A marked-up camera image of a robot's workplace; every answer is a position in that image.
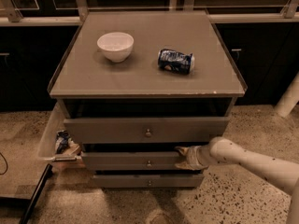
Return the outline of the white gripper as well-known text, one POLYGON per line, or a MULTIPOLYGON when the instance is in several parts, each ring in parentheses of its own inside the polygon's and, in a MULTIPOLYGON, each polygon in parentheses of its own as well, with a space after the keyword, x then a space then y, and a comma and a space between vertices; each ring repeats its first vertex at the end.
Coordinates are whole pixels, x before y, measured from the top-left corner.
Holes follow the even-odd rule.
POLYGON ((200 147, 199 146, 192 146, 188 147, 175 147, 175 150, 182 156, 188 156, 188 163, 181 162, 176 163, 175 166, 180 170, 203 170, 206 168, 206 165, 203 161, 200 160, 200 147))

